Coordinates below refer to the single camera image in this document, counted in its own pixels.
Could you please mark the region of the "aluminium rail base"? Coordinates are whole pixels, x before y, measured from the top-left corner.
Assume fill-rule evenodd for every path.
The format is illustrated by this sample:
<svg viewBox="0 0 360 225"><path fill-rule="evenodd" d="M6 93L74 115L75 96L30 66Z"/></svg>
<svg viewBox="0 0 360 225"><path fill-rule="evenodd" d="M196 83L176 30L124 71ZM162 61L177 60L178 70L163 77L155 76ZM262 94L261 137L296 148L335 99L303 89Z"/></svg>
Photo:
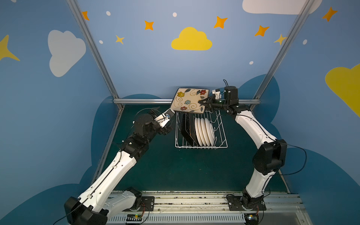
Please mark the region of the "aluminium rail base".
<svg viewBox="0 0 360 225"><path fill-rule="evenodd" d="M109 200L123 191L114 191ZM240 192L145 191L143 197L155 197L154 211L122 211L105 225L244 225L244 214L257 214L259 225L310 225L311 219L301 198L295 194L268 193L265 211L230 211L226 196ZM140 224L125 224L127 214L140 214Z"/></svg>

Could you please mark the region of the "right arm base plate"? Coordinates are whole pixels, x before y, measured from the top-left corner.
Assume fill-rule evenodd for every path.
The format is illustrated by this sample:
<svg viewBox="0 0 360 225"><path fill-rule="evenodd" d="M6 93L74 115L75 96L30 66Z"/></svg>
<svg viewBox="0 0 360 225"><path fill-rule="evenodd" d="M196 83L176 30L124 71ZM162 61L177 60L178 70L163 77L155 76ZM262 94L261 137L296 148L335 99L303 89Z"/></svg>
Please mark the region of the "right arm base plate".
<svg viewBox="0 0 360 225"><path fill-rule="evenodd" d="M265 211L266 206L263 196L251 198L249 196L235 196L228 194L226 196L230 211Z"/></svg>

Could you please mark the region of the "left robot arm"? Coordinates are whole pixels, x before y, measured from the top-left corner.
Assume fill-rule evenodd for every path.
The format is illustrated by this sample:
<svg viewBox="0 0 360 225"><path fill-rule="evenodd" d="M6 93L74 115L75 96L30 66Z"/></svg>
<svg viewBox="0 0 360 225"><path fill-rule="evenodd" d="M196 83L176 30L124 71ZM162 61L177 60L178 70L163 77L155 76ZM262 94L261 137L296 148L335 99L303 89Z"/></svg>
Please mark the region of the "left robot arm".
<svg viewBox="0 0 360 225"><path fill-rule="evenodd" d="M171 131L167 123L174 116L168 109L160 115L152 112L139 116L133 123L133 134L125 139L120 150L105 171L77 198L70 197L64 204L70 225L105 225L124 210L138 209L142 193L128 188L120 196L108 199L125 174L135 166L149 149L157 134Z"/></svg>

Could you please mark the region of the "floral square plate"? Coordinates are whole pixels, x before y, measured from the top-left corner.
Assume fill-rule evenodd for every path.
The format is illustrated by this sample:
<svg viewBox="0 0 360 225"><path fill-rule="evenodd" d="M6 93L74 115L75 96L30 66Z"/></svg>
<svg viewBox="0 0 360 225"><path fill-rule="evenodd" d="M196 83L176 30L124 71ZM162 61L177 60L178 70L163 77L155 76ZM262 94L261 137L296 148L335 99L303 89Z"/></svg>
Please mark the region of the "floral square plate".
<svg viewBox="0 0 360 225"><path fill-rule="evenodd" d="M179 88L170 108L177 112L201 114L204 111L200 111L200 103L198 101L208 96L208 89Z"/></svg>
<svg viewBox="0 0 360 225"><path fill-rule="evenodd" d="M181 119L181 134L184 137L184 139L186 140L186 142L188 143L188 145L190 145L189 141L190 141L190 136L189 136L189 117L188 117L189 113L183 113L182 114L182 119Z"/></svg>

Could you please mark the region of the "aluminium frame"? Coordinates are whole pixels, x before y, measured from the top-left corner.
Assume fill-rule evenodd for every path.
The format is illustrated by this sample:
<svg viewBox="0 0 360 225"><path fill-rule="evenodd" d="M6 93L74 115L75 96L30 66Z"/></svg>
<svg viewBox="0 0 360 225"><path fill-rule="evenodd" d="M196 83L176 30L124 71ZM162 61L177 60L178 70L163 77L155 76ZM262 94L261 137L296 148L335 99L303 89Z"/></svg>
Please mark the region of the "aluminium frame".
<svg viewBox="0 0 360 225"><path fill-rule="evenodd" d="M91 34L91 47L105 80L118 97L170 98L180 88L220 87L221 79L239 87L239 98L255 95L295 16L287 12L252 14L242 1L77 1ZM155 138L150 153L130 176L159 169L157 177L251 174L256 149L249 135L221 112L229 149L170 147Z"/></svg>

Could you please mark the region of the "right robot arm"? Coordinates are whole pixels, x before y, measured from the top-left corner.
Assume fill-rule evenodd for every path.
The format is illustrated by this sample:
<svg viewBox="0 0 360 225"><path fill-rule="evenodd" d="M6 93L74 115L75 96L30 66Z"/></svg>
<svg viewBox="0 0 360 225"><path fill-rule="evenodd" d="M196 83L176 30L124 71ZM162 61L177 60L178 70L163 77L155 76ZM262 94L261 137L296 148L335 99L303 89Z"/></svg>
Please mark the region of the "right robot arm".
<svg viewBox="0 0 360 225"><path fill-rule="evenodd" d="M198 101L206 109L225 110L246 131L257 147L252 163L254 172L240 199L244 210L257 209L264 199L264 191L271 178L284 166L287 143L269 133L255 118L249 106L239 103L238 89L226 86L224 93L219 89L207 98Z"/></svg>

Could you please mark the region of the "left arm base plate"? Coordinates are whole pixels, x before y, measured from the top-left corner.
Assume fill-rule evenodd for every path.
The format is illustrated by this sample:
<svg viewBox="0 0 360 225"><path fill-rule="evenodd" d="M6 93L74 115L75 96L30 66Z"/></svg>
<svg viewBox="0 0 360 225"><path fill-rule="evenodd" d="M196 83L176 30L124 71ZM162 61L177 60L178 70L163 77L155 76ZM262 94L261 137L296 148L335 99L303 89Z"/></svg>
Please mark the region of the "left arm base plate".
<svg viewBox="0 0 360 225"><path fill-rule="evenodd" d="M154 211L154 201L155 197L153 196L143 196L135 200L134 205L130 209L125 209L124 212L142 212Z"/></svg>

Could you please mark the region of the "right controller board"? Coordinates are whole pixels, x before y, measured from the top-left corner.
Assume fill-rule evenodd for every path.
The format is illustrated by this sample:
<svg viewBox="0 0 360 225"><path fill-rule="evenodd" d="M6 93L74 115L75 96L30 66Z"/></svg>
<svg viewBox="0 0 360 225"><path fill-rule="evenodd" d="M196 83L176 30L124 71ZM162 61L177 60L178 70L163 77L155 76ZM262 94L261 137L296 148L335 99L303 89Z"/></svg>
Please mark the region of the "right controller board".
<svg viewBox="0 0 360 225"><path fill-rule="evenodd" d="M259 216L257 214L244 214L245 225L258 225Z"/></svg>

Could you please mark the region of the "controller board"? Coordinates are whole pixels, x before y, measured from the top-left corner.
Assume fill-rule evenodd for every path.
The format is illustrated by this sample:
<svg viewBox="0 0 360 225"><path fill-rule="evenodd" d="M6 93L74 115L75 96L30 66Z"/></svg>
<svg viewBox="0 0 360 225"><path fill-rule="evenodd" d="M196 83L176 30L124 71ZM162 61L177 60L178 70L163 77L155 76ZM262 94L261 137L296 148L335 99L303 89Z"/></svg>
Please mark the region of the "controller board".
<svg viewBox="0 0 360 225"><path fill-rule="evenodd" d="M259 216L257 214L244 214L245 225L258 225Z"/></svg>
<svg viewBox="0 0 360 225"><path fill-rule="evenodd" d="M140 224L143 222L143 216L140 214L127 214L125 224Z"/></svg>

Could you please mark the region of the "white round plate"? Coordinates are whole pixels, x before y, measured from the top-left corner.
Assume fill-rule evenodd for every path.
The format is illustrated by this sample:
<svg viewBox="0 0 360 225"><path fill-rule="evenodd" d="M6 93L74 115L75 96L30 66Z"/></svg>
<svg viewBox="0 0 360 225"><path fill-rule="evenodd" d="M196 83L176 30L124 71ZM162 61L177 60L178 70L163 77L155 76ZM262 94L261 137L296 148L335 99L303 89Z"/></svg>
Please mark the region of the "white round plate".
<svg viewBox="0 0 360 225"><path fill-rule="evenodd" d="M215 134L214 134L212 123L207 118L205 118L205 125L206 125L206 130L207 130L207 134L208 134L208 138L211 143L211 146L214 146L215 145Z"/></svg>
<svg viewBox="0 0 360 225"><path fill-rule="evenodd" d="M201 118L202 133L207 146L213 146L213 136L210 121L207 118Z"/></svg>
<svg viewBox="0 0 360 225"><path fill-rule="evenodd" d="M200 124L200 130L201 130L202 136L203 136L203 143L206 146L210 146L210 141L209 141L209 138L208 138L206 125L205 125L205 119L204 118L198 118L198 122Z"/></svg>
<svg viewBox="0 0 360 225"><path fill-rule="evenodd" d="M202 146L203 146L203 142L202 142L202 139L201 139L201 136L200 136L200 133L199 133L197 118L195 118L194 125L195 125L195 131L196 131L196 137L197 137L198 145L199 145L200 147L202 147Z"/></svg>

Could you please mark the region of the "left controller board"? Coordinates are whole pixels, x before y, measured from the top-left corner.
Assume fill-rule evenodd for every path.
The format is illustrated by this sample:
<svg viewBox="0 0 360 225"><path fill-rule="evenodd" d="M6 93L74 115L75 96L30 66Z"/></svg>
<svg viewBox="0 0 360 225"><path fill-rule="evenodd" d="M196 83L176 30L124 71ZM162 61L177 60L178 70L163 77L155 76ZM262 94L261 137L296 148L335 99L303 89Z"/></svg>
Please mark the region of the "left controller board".
<svg viewBox="0 0 360 225"><path fill-rule="evenodd" d="M143 222L143 216L140 214L127 214L125 224L140 224Z"/></svg>

